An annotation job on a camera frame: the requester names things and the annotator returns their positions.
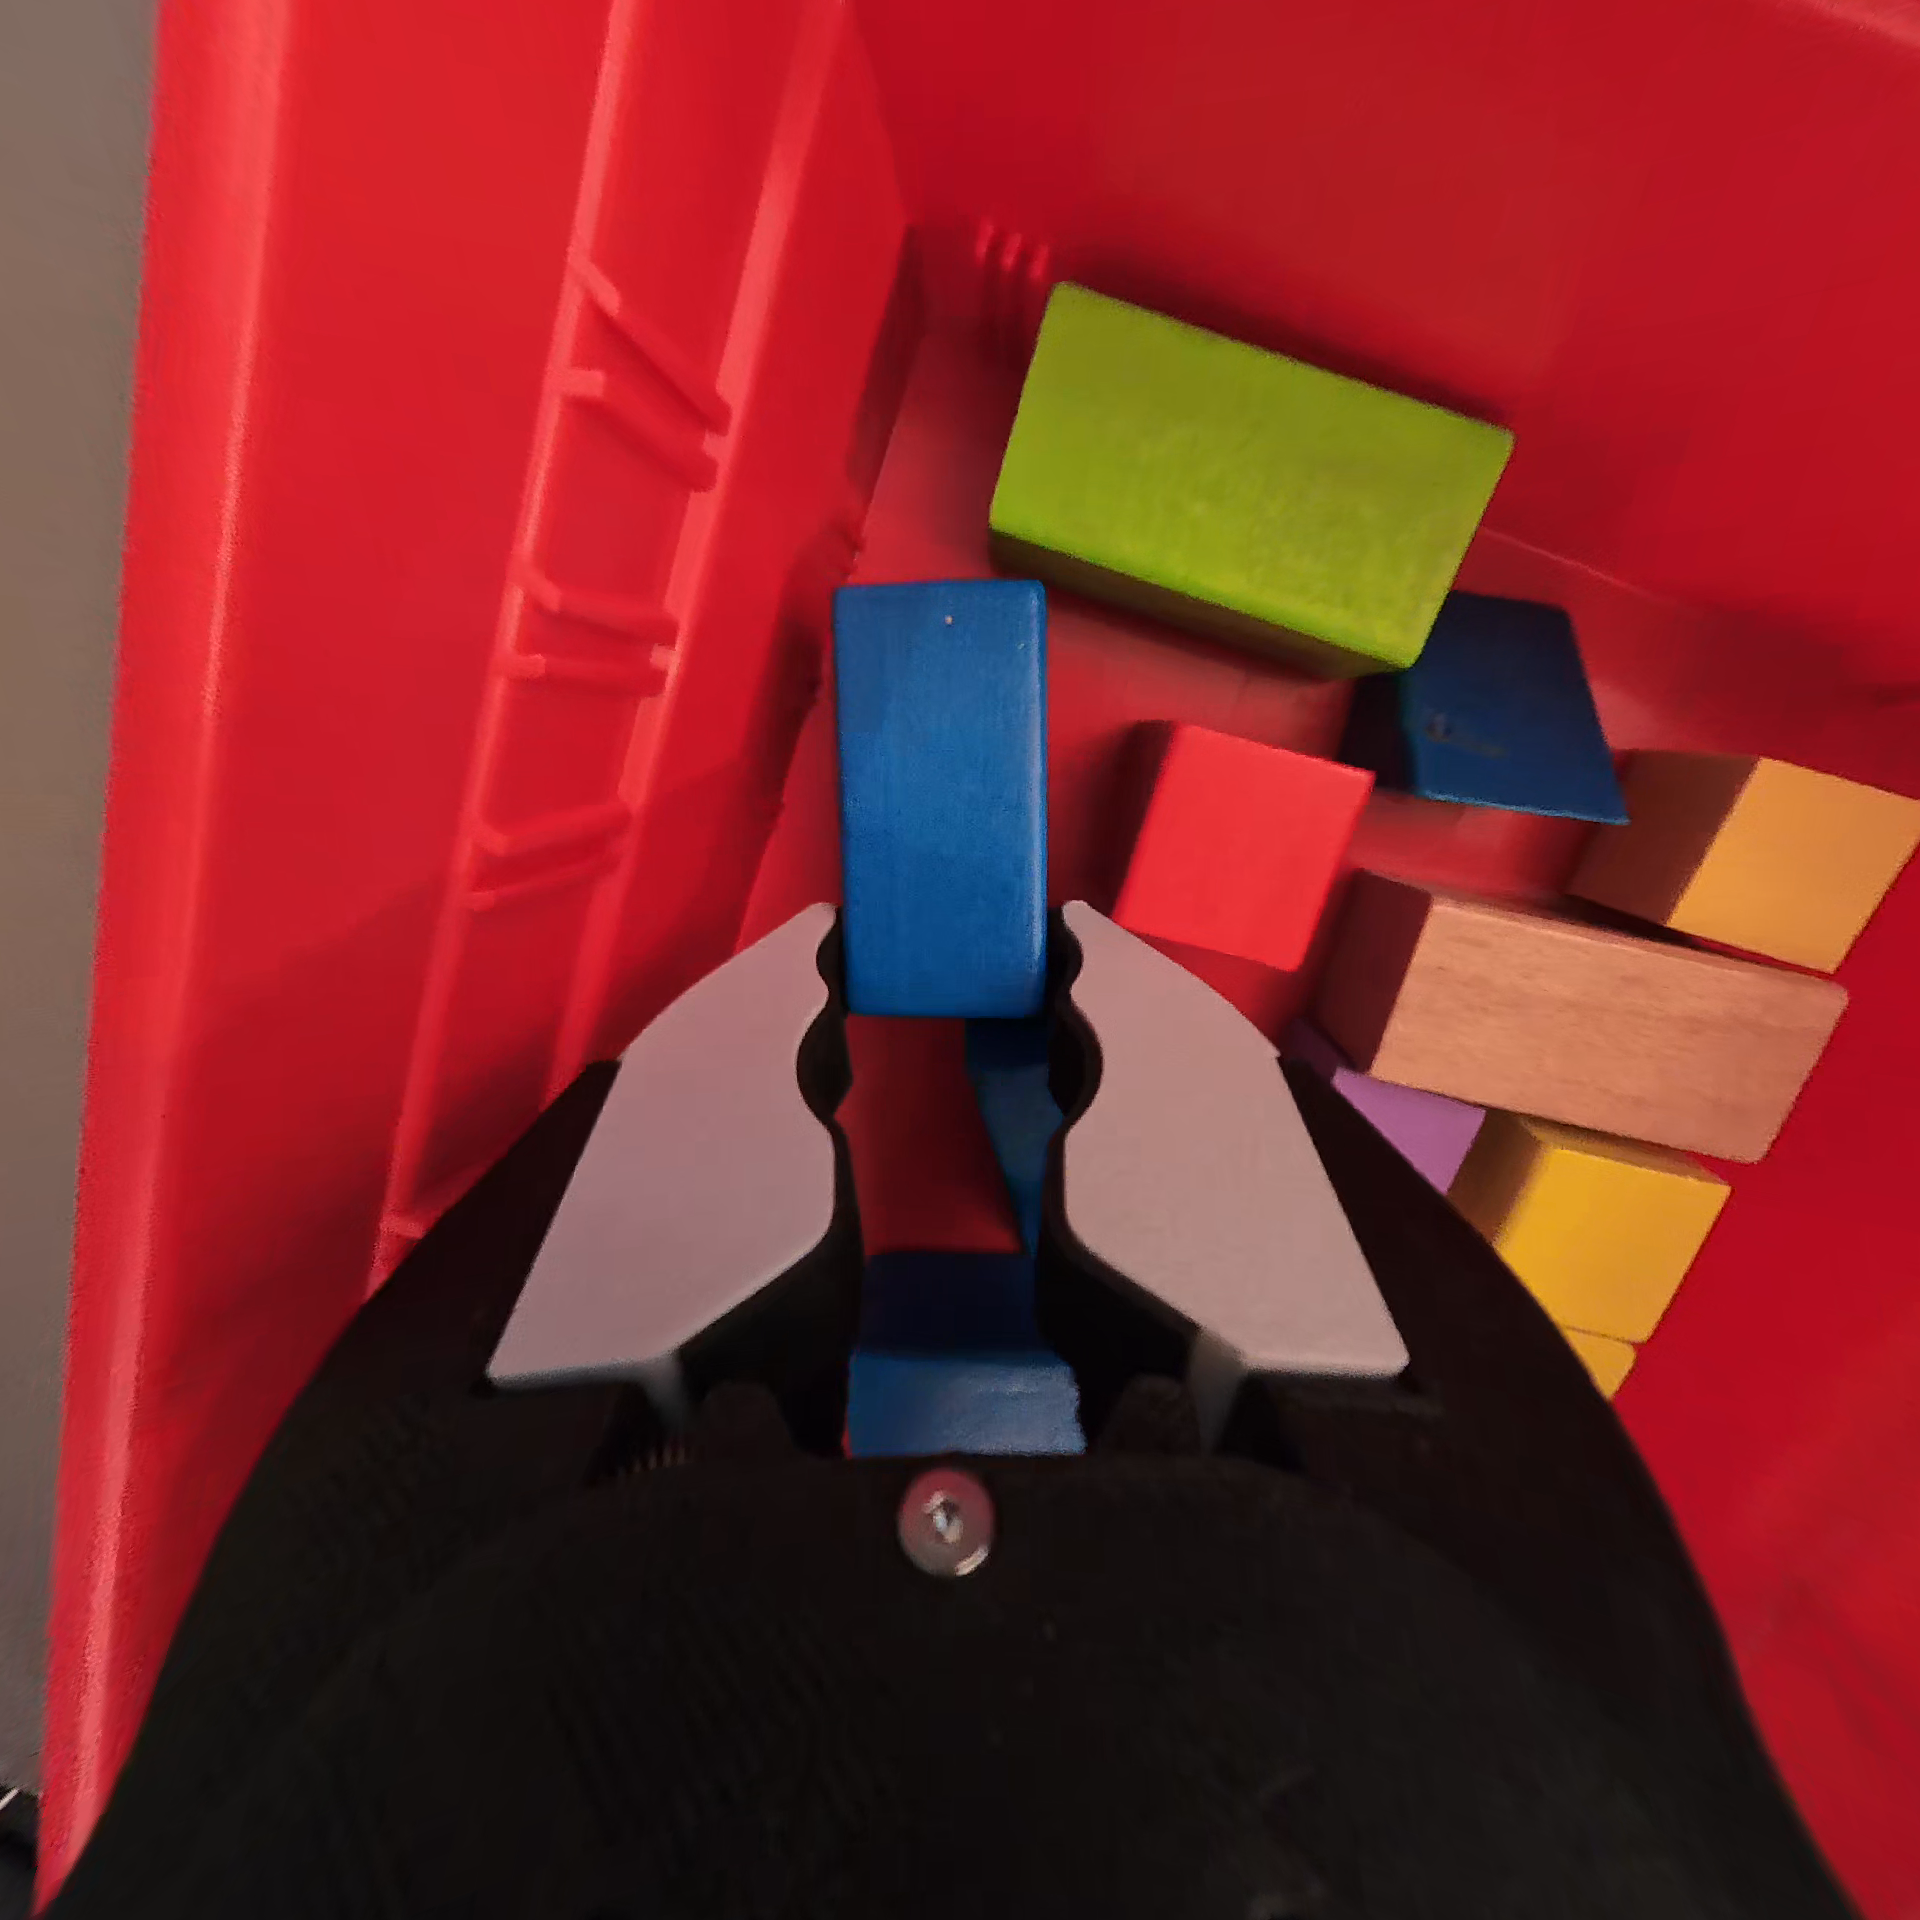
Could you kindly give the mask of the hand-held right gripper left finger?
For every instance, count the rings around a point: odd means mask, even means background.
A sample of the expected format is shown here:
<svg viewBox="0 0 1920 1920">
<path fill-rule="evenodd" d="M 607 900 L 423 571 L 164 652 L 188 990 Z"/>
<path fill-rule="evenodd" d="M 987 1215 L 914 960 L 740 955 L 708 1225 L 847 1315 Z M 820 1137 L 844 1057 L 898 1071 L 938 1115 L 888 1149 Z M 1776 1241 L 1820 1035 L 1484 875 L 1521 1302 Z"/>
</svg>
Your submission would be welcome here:
<svg viewBox="0 0 1920 1920">
<path fill-rule="evenodd" d="M 864 1247 L 840 932 L 802 907 L 623 1052 L 493 1387 L 634 1384 L 672 1430 L 755 1384 L 800 1447 L 844 1445 Z"/>
</svg>

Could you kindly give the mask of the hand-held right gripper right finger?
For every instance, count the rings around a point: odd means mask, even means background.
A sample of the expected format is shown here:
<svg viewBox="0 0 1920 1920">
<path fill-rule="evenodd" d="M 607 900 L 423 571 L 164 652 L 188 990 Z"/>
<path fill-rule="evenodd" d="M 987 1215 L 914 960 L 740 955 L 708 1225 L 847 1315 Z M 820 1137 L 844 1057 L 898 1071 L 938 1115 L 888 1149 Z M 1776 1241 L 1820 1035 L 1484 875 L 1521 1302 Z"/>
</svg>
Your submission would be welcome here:
<svg viewBox="0 0 1920 1920">
<path fill-rule="evenodd" d="M 1276 1044 L 1090 903 L 1058 913 L 1039 1315 L 1092 1448 L 1170 1380 L 1205 1445 L 1255 1375 L 1385 1383 L 1409 1344 Z"/>
</svg>

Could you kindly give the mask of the purple wooden cube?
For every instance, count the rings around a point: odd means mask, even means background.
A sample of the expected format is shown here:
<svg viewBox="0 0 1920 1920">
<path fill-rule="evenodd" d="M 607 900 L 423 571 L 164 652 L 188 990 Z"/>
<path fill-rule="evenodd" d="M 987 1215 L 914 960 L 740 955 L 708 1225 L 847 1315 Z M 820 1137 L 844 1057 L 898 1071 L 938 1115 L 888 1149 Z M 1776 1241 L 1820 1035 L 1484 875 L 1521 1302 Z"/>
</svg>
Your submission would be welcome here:
<svg viewBox="0 0 1920 1920">
<path fill-rule="evenodd" d="M 1295 1020 L 1283 1037 L 1283 1057 L 1313 1068 L 1380 1137 L 1410 1163 L 1432 1189 L 1449 1193 L 1469 1157 L 1487 1108 L 1449 1095 L 1387 1084 L 1353 1068 L 1309 1021 Z"/>
</svg>

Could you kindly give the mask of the large blue wooden block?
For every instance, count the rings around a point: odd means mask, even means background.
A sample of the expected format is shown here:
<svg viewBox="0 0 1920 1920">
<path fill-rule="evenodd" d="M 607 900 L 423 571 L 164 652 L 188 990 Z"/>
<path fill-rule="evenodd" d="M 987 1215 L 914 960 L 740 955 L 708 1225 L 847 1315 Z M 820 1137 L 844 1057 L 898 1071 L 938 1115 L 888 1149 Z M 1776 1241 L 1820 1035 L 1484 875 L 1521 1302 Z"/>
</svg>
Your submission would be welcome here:
<svg viewBox="0 0 1920 1920">
<path fill-rule="evenodd" d="M 1023 1247 L 1041 1251 L 1050 1142 L 1061 1108 L 1050 1087 L 1043 1016 L 964 1021 L 968 1076 L 1011 1197 Z"/>
</svg>

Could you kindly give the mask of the red wooden block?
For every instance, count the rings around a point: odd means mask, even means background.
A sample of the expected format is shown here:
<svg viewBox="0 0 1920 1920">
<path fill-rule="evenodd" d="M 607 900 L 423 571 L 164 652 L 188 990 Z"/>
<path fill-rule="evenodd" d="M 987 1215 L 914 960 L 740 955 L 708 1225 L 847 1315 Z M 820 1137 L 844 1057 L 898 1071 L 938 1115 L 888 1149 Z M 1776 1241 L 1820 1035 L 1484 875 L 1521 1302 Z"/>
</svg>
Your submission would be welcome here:
<svg viewBox="0 0 1920 1920">
<path fill-rule="evenodd" d="M 1376 776 L 1195 724 L 1152 739 L 1111 917 L 1146 939 L 1301 968 Z"/>
</svg>

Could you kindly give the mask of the natural wood rectangular block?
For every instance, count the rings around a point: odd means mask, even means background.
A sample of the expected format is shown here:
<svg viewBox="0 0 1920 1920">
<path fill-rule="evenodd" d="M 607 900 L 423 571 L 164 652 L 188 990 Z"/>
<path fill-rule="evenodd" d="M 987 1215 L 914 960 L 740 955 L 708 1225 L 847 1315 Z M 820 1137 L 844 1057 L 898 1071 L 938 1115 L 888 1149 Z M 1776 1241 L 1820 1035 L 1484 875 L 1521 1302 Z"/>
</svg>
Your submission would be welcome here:
<svg viewBox="0 0 1920 1920">
<path fill-rule="evenodd" d="M 1385 1084 L 1733 1163 L 1773 1147 L 1847 990 L 1362 870 L 1313 1020 Z"/>
</svg>

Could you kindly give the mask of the blue wooden cuboid block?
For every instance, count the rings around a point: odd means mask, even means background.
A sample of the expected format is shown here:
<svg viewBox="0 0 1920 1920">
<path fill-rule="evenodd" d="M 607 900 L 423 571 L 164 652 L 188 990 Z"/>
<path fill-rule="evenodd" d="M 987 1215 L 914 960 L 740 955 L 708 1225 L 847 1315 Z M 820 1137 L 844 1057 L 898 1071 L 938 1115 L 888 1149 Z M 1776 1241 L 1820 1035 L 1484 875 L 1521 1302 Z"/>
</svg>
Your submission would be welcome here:
<svg viewBox="0 0 1920 1920">
<path fill-rule="evenodd" d="M 832 694 L 849 1008 L 1026 1020 L 1050 927 L 1048 593 L 849 585 Z"/>
</svg>

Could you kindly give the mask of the dark blue wedge block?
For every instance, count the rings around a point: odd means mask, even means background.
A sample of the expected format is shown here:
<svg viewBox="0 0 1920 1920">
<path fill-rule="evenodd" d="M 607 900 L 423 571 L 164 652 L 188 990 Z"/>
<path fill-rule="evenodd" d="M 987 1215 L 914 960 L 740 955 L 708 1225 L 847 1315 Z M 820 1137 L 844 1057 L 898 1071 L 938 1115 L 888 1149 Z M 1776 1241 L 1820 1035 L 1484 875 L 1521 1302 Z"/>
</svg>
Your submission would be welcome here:
<svg viewBox="0 0 1920 1920">
<path fill-rule="evenodd" d="M 1417 799 L 1627 821 L 1576 622 L 1553 603 L 1449 591 L 1412 665 L 1356 681 L 1335 758 Z"/>
</svg>

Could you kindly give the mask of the small yellow wooden cube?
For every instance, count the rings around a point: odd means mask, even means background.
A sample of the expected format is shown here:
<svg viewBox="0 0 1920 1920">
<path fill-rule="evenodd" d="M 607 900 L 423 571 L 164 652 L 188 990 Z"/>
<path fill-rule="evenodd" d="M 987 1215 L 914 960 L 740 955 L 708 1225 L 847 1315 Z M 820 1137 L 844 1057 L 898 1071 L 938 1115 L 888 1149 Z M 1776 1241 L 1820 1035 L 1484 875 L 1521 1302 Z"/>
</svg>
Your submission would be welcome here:
<svg viewBox="0 0 1920 1920">
<path fill-rule="evenodd" d="M 1919 803 L 1786 758 L 1632 751 L 1626 822 L 1597 827 L 1571 897 L 1769 963 L 1834 973 L 1919 844 Z"/>
</svg>

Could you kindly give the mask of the red plastic bin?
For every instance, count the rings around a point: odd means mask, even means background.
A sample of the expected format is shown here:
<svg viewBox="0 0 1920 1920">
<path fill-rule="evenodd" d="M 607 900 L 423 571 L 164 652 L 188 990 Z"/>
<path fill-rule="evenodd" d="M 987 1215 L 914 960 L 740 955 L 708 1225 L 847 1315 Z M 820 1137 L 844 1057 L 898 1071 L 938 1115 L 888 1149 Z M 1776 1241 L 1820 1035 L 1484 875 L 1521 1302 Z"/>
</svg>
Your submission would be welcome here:
<svg viewBox="0 0 1920 1920">
<path fill-rule="evenodd" d="M 837 589 L 1045 588 L 1050 1061 L 1155 727 L 1337 758 L 1360 679 L 996 561 L 1057 284 L 1509 427 L 1452 591 L 1618 779 L 1916 799 L 1916 85 L 1916 5 L 162 5 L 43 1912 L 1916 1915 L 1916 853 L 1818 973 L 1376 784 L 1297 972 L 1140 937 L 1395 1380 L 489 1383 L 623 1052 L 841 925 Z M 1847 990 L 1611 1400 L 1283 1057 L 1359 872 Z M 849 1008 L 864 1268 L 1024 1251 L 964 1021 Z"/>
</svg>

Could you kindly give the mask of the green wooden block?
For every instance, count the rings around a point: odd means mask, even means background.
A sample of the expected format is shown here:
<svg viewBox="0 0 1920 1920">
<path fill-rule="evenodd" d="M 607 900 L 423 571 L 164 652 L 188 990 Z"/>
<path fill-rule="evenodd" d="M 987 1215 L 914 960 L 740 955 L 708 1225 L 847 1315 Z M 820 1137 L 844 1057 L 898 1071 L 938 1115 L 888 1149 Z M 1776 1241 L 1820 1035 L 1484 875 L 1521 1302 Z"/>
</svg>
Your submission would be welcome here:
<svg viewBox="0 0 1920 1920">
<path fill-rule="evenodd" d="M 1515 433 L 1064 280 L 991 504 L 1000 564 L 1325 679 L 1402 672 Z"/>
</svg>

